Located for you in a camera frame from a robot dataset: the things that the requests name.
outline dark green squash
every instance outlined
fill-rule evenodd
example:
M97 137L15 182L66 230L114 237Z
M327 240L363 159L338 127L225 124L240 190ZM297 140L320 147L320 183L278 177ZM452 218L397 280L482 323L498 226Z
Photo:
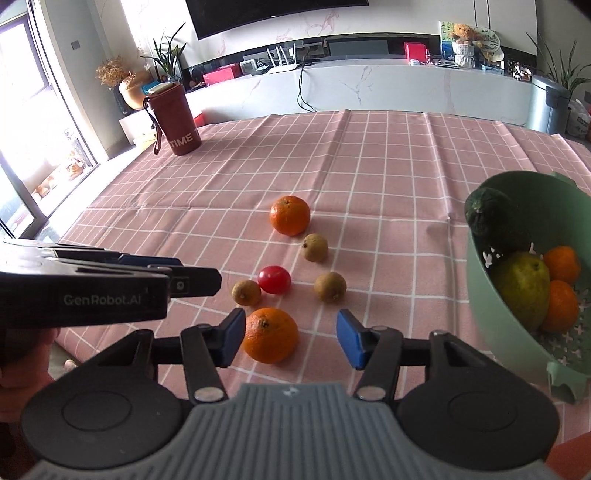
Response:
M530 251L530 235L519 221L517 205L505 193L488 187L474 190L466 199L464 215L474 236L495 251Z

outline black tv screen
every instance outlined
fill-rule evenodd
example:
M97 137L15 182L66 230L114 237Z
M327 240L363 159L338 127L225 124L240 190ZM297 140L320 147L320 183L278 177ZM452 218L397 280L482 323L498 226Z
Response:
M199 38L280 15L362 5L368 0L187 0Z

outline trash can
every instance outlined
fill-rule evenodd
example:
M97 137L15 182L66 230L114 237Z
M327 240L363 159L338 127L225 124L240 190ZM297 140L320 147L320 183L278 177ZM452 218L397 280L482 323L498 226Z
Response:
M564 135L569 120L570 92L552 80L531 80L530 115L526 127L550 135Z

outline plastic colander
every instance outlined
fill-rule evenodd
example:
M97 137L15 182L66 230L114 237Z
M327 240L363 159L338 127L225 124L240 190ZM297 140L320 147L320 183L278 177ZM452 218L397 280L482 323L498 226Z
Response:
M531 383L548 385L559 400L582 400L591 377L591 197L558 173L510 171L481 186L500 190L515 202L536 253L568 245L582 266L574 286L579 298L575 325L565 334L531 334L507 308L487 274L500 256L490 245L468 235L468 295L483 338L505 368Z

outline kiwi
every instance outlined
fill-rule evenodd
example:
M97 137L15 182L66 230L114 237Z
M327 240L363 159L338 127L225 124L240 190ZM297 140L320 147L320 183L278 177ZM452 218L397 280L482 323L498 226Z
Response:
M261 301L261 288L255 281L241 280L232 288L232 298L243 307L252 307Z
M345 295L347 282L336 272L325 273L314 282L314 291L323 302L333 303Z
M304 238L300 252L308 262L322 262L329 254L329 243L322 235L311 233Z

